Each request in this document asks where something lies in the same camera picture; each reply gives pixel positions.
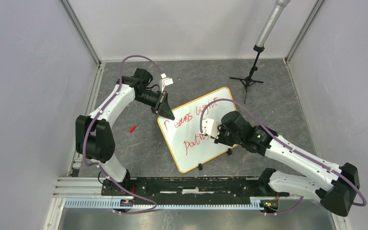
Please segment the yellow framed whiteboard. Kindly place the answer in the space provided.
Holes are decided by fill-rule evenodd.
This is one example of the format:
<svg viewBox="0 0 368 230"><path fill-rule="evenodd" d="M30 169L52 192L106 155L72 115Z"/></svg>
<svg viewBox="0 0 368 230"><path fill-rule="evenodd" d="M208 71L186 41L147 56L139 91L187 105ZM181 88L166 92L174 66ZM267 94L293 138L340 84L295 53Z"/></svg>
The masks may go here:
<svg viewBox="0 0 368 230"><path fill-rule="evenodd" d="M215 144L213 139L199 133L200 116L204 108L206 110L203 118L216 121L220 121L228 112L236 110L235 104L230 102L215 102L207 106L219 98L232 99L230 89L219 88L174 108L174 120L161 116L158 118L158 125L179 172L186 173L195 169L230 148L227 145Z"/></svg>

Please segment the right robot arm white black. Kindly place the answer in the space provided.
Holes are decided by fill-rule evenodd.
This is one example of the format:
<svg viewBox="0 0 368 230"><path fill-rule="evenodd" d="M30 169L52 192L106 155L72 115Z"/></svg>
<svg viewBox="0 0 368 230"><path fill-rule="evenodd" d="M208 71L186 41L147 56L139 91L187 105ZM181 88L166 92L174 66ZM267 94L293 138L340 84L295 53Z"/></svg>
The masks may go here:
<svg viewBox="0 0 368 230"><path fill-rule="evenodd" d="M237 111L225 114L221 121L204 119L202 131L216 144L239 145L301 174L296 176L265 169L257 183L258 191L265 196L278 192L314 199L341 217L346 217L356 205L360 188L358 169L348 162L339 165L312 155L269 128L252 126Z"/></svg>

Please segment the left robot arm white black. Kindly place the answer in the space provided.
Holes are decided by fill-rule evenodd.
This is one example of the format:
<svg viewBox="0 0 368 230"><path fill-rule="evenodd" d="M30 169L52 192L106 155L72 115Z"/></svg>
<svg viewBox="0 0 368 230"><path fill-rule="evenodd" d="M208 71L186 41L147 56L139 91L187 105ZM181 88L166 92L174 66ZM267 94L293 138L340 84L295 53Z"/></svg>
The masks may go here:
<svg viewBox="0 0 368 230"><path fill-rule="evenodd" d="M159 90L150 86L153 76L145 69L137 68L133 76L122 76L106 100L89 115L80 115L75 123L75 144L87 166L97 166L106 178L113 182L119 195L131 190L128 170L115 156L115 140L112 126L122 111L133 101L148 105L153 114L174 120L168 104L166 85L173 83L165 74L161 75Z"/></svg>

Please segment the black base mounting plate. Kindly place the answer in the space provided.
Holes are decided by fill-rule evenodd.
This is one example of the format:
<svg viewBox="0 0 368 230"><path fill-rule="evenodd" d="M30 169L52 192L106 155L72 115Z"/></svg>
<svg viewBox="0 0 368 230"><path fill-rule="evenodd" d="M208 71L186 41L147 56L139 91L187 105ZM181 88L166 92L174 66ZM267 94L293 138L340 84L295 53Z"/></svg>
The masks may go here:
<svg viewBox="0 0 368 230"><path fill-rule="evenodd" d="M250 197L286 197L275 192L258 177L131 177L122 186L145 200L134 198L135 205L150 200L162 205L246 205Z"/></svg>

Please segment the silver microphone on tripod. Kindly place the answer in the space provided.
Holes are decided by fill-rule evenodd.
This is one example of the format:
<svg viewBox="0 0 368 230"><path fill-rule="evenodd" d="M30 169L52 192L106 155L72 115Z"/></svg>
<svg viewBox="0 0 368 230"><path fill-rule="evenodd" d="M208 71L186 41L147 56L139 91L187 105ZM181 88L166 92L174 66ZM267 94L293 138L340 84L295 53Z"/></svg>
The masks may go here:
<svg viewBox="0 0 368 230"><path fill-rule="evenodd" d="M246 103L246 99L247 99L247 93L248 93L248 88L255 84L255 83L259 83L259 84L263 84L263 81L257 81L257 80L253 80L252 76L253 74L258 70L257 67L257 62L259 59L260 54L265 50L265 42L267 41L270 33L272 32L276 22L278 21L281 13L283 12L283 10L287 7L287 5L290 3L290 0L276 0L275 5L258 37L258 39L256 40L256 43L253 47L253 50L257 52L257 55L255 57L253 66L250 69L250 72L248 74L248 76L244 77L244 78L236 78L236 77L230 77L230 79L232 80L239 80L242 84L243 87L245 89L245 97L244 97L244 101L243 103Z"/></svg>

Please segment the aluminium rail with comb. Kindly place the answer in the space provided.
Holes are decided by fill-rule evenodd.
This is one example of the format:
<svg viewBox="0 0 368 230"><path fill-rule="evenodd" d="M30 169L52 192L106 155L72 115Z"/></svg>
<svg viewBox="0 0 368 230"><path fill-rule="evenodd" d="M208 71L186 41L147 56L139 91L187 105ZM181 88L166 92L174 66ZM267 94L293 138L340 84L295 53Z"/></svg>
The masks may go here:
<svg viewBox="0 0 368 230"><path fill-rule="evenodd" d="M54 191L55 198L64 198L65 207L110 208L115 211L157 209L205 209L205 210L263 210L269 203L279 206L281 200L298 200L299 195L286 197L250 197L246 205L162 205L150 200L148 205L135 205L133 196L122 191L105 178L63 177L59 178Z"/></svg>

